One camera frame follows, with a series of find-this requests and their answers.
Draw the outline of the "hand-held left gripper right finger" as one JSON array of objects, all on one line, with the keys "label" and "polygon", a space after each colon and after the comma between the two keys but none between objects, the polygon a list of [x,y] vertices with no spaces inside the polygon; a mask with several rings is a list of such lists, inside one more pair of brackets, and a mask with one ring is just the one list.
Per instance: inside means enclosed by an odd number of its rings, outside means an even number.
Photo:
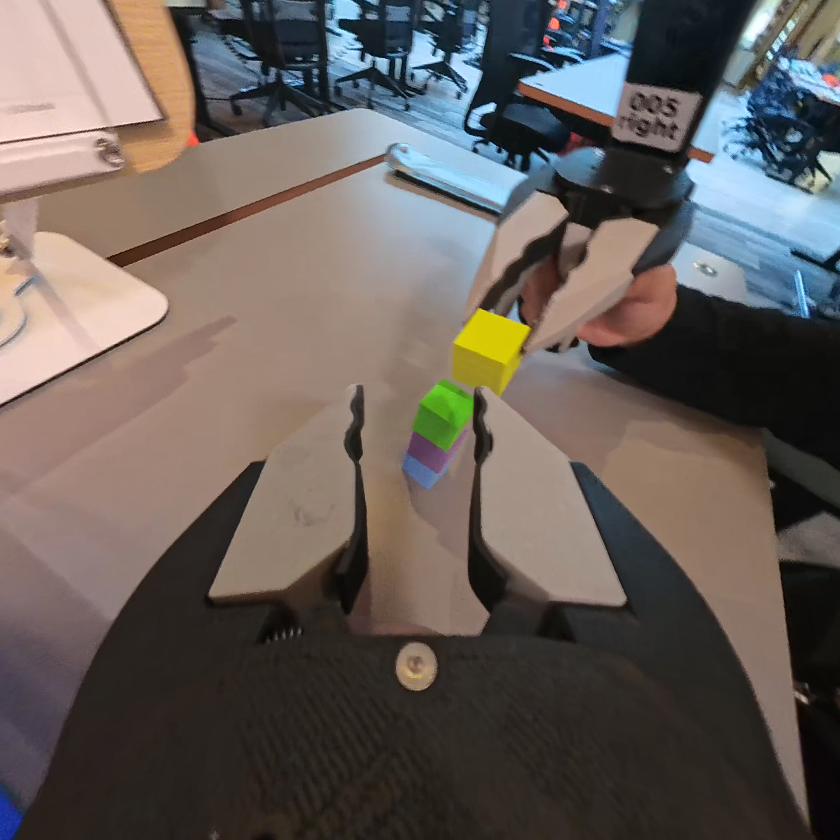
[{"label": "hand-held left gripper right finger", "polygon": [[490,613],[538,605],[621,608],[627,596],[569,457],[486,387],[474,392],[468,576]]}]

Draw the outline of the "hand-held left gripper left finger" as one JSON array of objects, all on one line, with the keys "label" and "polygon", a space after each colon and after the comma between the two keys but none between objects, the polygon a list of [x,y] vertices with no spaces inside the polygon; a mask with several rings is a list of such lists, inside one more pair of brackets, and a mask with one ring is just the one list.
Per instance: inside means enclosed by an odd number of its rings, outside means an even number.
[{"label": "hand-held left gripper left finger", "polygon": [[208,592],[214,604],[351,613],[368,571],[364,388],[349,386],[269,453]]}]

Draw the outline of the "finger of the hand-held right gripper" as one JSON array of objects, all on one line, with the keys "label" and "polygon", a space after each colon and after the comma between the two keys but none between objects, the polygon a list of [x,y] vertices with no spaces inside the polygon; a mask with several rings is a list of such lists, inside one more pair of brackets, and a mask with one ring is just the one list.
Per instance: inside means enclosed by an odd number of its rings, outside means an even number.
[{"label": "finger of the hand-held right gripper", "polygon": [[589,237],[581,262],[567,270],[540,310],[527,314],[527,356],[551,347],[567,349],[578,329],[615,305],[634,280],[634,269],[659,234],[659,226],[637,218],[602,223]]},{"label": "finger of the hand-held right gripper", "polygon": [[465,315],[482,309],[506,316],[533,271],[558,254],[568,221],[560,200],[540,191],[500,220],[470,286]]}]

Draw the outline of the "yellow foam cube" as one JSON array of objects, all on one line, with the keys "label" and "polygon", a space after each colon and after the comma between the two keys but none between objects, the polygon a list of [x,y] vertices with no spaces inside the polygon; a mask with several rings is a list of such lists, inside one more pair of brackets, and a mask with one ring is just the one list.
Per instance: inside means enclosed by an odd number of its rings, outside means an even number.
[{"label": "yellow foam cube", "polygon": [[478,308],[453,341],[454,380],[501,396],[520,365],[530,332],[526,324]]}]

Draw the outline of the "blue foam cube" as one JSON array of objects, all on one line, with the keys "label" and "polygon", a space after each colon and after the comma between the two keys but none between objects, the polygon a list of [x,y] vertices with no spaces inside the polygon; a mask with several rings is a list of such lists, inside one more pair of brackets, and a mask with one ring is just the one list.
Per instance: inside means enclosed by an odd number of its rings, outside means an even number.
[{"label": "blue foam cube", "polygon": [[448,472],[449,463],[445,464],[440,471],[436,471],[425,466],[420,460],[410,455],[408,452],[404,454],[402,460],[402,470],[413,479],[420,487],[430,490],[432,489],[442,476]]}]

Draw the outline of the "purple foam cube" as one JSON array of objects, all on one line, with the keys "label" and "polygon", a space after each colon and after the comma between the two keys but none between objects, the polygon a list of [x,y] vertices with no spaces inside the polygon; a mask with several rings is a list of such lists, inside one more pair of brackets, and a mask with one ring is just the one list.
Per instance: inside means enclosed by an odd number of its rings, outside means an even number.
[{"label": "purple foam cube", "polygon": [[464,429],[448,448],[442,448],[419,432],[412,432],[406,455],[425,470],[440,476],[448,469],[460,446],[466,440],[466,436],[467,430]]}]

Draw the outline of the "green foam cube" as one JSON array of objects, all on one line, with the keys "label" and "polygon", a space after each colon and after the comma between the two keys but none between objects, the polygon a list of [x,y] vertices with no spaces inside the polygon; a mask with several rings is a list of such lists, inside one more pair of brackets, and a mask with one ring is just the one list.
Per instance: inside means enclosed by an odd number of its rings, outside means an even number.
[{"label": "green foam cube", "polygon": [[473,411],[474,396],[456,383],[442,379],[418,404],[413,432],[448,451],[466,430]]}]

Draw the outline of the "person's right forearm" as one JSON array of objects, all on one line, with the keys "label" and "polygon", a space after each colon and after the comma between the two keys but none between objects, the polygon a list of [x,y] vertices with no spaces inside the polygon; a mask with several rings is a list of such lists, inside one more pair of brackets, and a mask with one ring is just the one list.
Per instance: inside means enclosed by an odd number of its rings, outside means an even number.
[{"label": "person's right forearm", "polygon": [[839,467],[838,324],[675,287],[651,335],[584,338],[594,361],[733,424],[764,429]]}]

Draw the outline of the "person's right hand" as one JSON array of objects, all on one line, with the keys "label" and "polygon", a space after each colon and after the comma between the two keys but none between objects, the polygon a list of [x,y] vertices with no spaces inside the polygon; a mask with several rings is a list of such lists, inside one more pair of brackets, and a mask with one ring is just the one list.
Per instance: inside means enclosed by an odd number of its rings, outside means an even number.
[{"label": "person's right hand", "polygon": [[[560,287],[559,260],[550,257],[534,269],[521,289],[520,321],[533,327]],[[673,315],[678,297],[675,268],[665,264],[638,275],[624,297],[579,327],[577,340],[597,348],[630,347],[654,337]]]}]

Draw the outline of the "silver metal device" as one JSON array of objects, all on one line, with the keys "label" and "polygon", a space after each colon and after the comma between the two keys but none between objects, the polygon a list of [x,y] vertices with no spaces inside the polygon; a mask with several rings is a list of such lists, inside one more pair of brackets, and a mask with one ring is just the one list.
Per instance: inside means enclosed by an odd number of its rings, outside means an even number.
[{"label": "silver metal device", "polygon": [[389,145],[384,163],[388,171],[402,181],[493,217],[502,213],[513,192],[512,185],[467,174],[405,143]]}]

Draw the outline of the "white desk wooden edge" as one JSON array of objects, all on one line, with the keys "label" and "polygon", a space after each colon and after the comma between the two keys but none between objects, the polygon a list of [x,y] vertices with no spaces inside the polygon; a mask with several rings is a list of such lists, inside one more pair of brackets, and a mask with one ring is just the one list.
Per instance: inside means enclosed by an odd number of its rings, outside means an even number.
[{"label": "white desk wooden edge", "polygon": [[606,147],[651,154],[675,167],[711,162],[720,125],[706,114],[727,58],[686,30],[666,35],[644,25],[630,57],[588,59],[520,80],[518,91],[546,107],[608,129]]}]

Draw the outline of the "black office chair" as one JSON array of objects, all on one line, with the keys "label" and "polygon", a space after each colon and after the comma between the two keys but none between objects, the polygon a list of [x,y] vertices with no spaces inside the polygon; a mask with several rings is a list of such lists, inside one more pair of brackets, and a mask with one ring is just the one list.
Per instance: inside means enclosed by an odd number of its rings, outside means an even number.
[{"label": "black office chair", "polygon": [[455,85],[455,98],[461,100],[467,92],[467,81],[461,76],[452,65],[455,54],[461,50],[465,40],[465,9],[463,2],[431,2],[442,9],[442,16],[439,20],[430,20],[426,31],[433,38],[433,53],[441,54],[441,57],[426,63],[415,66],[409,71],[410,81],[414,81],[417,72],[424,71],[427,76],[421,93],[425,93],[431,81],[450,81]]},{"label": "black office chair", "polygon": [[288,104],[310,118],[332,113],[326,3],[241,1],[238,9],[218,21],[219,33],[240,62],[255,66],[260,83],[229,97],[234,116],[243,114],[242,102],[256,99],[266,101],[265,128]]},{"label": "black office chair", "polygon": [[356,38],[361,57],[368,57],[370,64],[344,77],[332,85],[332,93],[339,98],[343,87],[358,88],[361,81],[367,83],[365,105],[373,109],[373,96],[377,88],[391,92],[402,100],[403,110],[409,112],[413,93],[406,84],[391,74],[397,62],[405,62],[413,48],[415,25],[419,15],[420,2],[377,1],[357,2],[360,16],[341,18],[339,28]]},{"label": "black office chair", "polygon": [[722,151],[757,165],[769,178],[805,192],[838,176],[838,75],[808,60],[776,59],[745,101],[744,114],[724,123]]},{"label": "black office chair", "polygon": [[522,172],[534,154],[546,161],[571,139],[547,107],[518,93],[521,79],[553,68],[542,57],[549,15],[547,2],[490,2],[479,81],[463,121],[472,151],[492,146],[506,155],[506,165]]}]

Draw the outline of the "person's black clothing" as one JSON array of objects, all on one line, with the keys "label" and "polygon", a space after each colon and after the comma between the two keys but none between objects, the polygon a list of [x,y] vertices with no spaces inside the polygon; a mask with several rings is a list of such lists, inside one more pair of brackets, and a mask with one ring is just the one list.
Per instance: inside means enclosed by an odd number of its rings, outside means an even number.
[{"label": "person's black clothing", "polygon": [[839,838],[838,468],[779,441],[767,457],[808,809]]}]

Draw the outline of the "white document stand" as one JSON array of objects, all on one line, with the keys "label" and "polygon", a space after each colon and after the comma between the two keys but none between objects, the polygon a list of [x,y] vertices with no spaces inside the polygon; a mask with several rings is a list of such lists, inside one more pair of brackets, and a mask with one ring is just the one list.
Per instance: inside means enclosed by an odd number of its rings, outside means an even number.
[{"label": "white document stand", "polygon": [[163,2],[105,2],[164,112],[162,122],[1,142],[2,405],[161,322],[165,296],[63,234],[39,198],[153,172],[193,134],[193,83]]}]

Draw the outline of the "printed instruction sheet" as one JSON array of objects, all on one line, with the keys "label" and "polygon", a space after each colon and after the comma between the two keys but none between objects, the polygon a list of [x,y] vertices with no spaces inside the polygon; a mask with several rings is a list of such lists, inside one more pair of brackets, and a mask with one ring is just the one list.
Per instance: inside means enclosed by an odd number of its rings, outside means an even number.
[{"label": "printed instruction sheet", "polygon": [[1,2],[1,142],[165,119],[105,2]]}]

